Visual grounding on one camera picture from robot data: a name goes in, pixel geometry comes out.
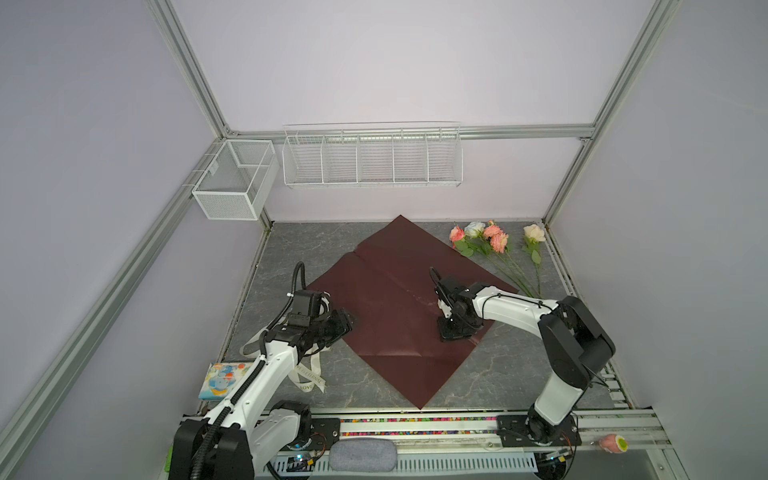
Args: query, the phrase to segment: pink rose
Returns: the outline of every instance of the pink rose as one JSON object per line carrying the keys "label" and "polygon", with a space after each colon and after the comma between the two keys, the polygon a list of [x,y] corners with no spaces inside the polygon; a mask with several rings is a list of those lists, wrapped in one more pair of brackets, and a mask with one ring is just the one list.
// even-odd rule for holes
{"label": "pink rose", "polygon": [[493,251],[497,253],[504,253],[504,250],[507,248],[508,238],[509,235],[506,233],[497,233],[491,237],[491,248],[493,248]]}
{"label": "pink rose", "polygon": [[464,230],[462,230],[459,227],[453,227],[453,230],[451,230],[451,235],[449,236],[449,239],[452,242],[458,242],[462,238],[464,238]]}
{"label": "pink rose", "polygon": [[491,225],[490,227],[486,228],[482,232],[482,236],[485,238],[493,237],[497,233],[504,233],[501,228],[498,227],[498,225]]}

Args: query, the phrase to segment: maroon paper sheet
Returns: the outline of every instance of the maroon paper sheet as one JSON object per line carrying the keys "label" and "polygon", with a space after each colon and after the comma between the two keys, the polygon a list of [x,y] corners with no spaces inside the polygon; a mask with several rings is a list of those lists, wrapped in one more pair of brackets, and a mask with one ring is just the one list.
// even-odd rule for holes
{"label": "maroon paper sheet", "polygon": [[487,322],[471,339],[440,341],[437,318],[442,313],[431,266],[466,286],[488,282],[517,292],[403,216],[365,239],[309,287],[330,293],[334,306],[357,318],[344,341],[420,409],[490,327]]}

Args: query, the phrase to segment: flower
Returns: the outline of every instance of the flower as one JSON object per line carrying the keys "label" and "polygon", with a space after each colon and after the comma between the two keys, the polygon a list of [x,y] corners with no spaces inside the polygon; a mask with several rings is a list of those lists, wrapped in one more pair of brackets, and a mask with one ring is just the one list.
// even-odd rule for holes
{"label": "flower", "polygon": [[496,253],[504,253],[504,250],[507,248],[507,239],[509,238],[509,235],[506,233],[500,232],[491,237],[491,247],[493,248],[493,251]]}
{"label": "flower", "polygon": [[482,231],[485,230],[485,223],[482,222],[472,222],[466,227],[464,227],[464,232],[467,234],[467,237],[469,238],[477,238],[482,235]]}
{"label": "flower", "polygon": [[488,227],[485,230],[483,230],[482,236],[485,237],[485,238],[488,238],[488,237],[493,237],[497,233],[504,233],[504,232],[502,232],[502,229],[499,228],[498,225],[493,225],[492,224],[490,227]]}
{"label": "flower", "polygon": [[525,238],[529,240],[533,240],[535,242],[543,242],[546,240],[544,238],[544,231],[535,223],[533,225],[523,227],[523,232],[525,232]]}
{"label": "flower", "polygon": [[451,235],[449,236],[449,239],[452,242],[458,242],[462,238],[464,238],[464,230],[462,230],[458,226],[457,227],[453,227],[453,230],[451,230]]}

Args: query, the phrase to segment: marble surface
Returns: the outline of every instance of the marble surface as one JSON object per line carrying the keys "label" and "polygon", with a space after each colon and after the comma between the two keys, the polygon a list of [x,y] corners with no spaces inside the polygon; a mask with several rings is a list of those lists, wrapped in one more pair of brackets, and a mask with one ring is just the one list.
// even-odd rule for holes
{"label": "marble surface", "polygon": [[[448,243],[451,222],[417,223],[441,241]],[[501,222],[509,233],[510,244],[521,243],[522,227],[529,223]],[[245,359],[239,349],[278,314],[286,302],[291,273],[297,261],[306,265],[306,281],[311,283],[328,270],[344,253],[383,228],[386,223],[275,223],[263,258],[245,300],[243,313],[234,331],[225,361]],[[547,298],[565,295],[548,253],[544,253],[541,290]],[[518,264],[533,266],[519,244],[512,251]],[[475,255],[477,263],[500,278],[502,274],[486,258]],[[368,366],[342,340],[321,354],[326,391],[315,388],[301,392],[288,379],[273,397],[297,400],[313,407],[403,407],[413,405],[378,373]],[[550,372],[541,340],[530,333],[495,323],[472,354],[429,401],[427,407],[527,409],[544,388]],[[578,403],[582,409],[609,409],[613,402],[602,386],[593,386]]]}

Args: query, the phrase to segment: white wire basket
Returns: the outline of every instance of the white wire basket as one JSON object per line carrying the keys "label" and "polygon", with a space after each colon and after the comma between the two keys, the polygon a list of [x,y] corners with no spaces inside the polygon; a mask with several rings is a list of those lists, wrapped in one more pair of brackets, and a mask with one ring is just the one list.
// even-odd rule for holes
{"label": "white wire basket", "polygon": [[456,186],[463,173],[458,125],[296,131],[283,145],[284,180],[292,188]]}
{"label": "white wire basket", "polygon": [[226,140],[192,189],[211,220],[258,220],[280,165],[268,140]]}

